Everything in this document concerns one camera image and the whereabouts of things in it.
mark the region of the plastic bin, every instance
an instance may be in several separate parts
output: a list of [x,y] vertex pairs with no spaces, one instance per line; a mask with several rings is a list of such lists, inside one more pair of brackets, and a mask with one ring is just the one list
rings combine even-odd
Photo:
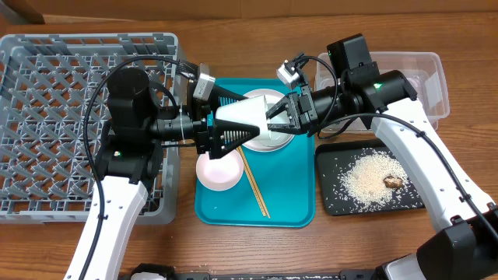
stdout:
[[[381,74],[391,70],[399,70],[406,76],[417,91],[418,98],[423,104],[430,123],[434,129],[437,129],[438,121],[450,114],[446,79],[439,56],[431,52],[404,51],[373,51],[370,52],[370,55],[372,60],[377,62]],[[318,57],[331,64],[326,53],[320,54]],[[315,90],[333,85],[334,80],[330,73],[323,65],[317,63]],[[328,126],[323,132],[335,132],[343,124]],[[366,133],[370,130],[367,130],[358,119],[348,127],[346,132]]]
[[[0,223],[86,221],[93,176],[82,146],[82,117],[102,78],[117,63],[144,54],[184,58],[172,33],[30,34],[0,40]],[[176,65],[137,61],[132,66],[177,100],[185,93]],[[107,95],[104,88],[89,122],[94,156],[110,118]],[[137,223],[174,218],[179,177],[178,148],[168,148]]]

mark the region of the white cup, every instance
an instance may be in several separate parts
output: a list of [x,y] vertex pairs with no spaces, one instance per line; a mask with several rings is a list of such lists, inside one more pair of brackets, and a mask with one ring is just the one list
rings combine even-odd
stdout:
[[271,132],[268,130],[270,120],[266,119],[267,110],[265,96],[256,96],[218,108],[215,119],[257,126],[259,135],[253,140],[270,140]]

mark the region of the dish rack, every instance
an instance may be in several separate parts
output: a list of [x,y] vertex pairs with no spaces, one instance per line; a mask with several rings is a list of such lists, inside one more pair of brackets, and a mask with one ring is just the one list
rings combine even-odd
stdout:
[[[7,35],[0,40],[0,223],[84,222],[93,176],[83,148],[82,119],[93,90],[127,58],[184,59],[172,33]],[[137,61],[177,102],[186,81],[176,65]],[[100,147],[107,88],[89,120],[93,156]],[[161,105],[167,98],[160,96]],[[168,148],[137,223],[168,223],[176,214],[178,148]]]

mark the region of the clear plastic container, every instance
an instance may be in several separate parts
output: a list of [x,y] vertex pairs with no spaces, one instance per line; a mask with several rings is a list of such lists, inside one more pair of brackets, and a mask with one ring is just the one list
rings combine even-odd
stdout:
[[[399,70],[406,76],[418,93],[424,111],[434,127],[437,122],[450,114],[450,102],[446,79],[444,78],[443,65],[439,55],[431,52],[404,52],[404,51],[373,51],[370,52],[373,61],[377,62],[382,73],[391,70]],[[330,63],[326,53],[320,54],[319,58]],[[317,63],[317,74],[315,76],[315,90],[333,86],[334,80],[327,69]],[[326,127],[323,132],[335,132],[343,126],[335,124]],[[346,130],[349,133],[366,133],[367,130],[360,119],[354,121]]]

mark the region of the white plate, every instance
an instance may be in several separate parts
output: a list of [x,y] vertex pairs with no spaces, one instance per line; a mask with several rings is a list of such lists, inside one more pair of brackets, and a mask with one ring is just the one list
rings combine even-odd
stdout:
[[[249,93],[244,94],[245,97],[251,98],[260,95],[265,95],[266,103],[268,108],[273,107],[277,102],[279,102],[283,97],[283,93],[280,93],[273,89],[255,89]],[[289,117],[287,117],[286,112],[282,112],[274,116],[271,120],[273,124],[288,124],[290,123]],[[288,135],[286,133],[279,133],[272,131],[271,140],[250,140],[242,144],[244,147],[251,149],[256,152],[273,152],[278,149],[285,147],[294,138],[294,135]]]
[[233,150],[221,159],[209,159],[208,153],[197,159],[195,172],[199,181],[212,191],[226,191],[235,186],[244,173],[244,162]]

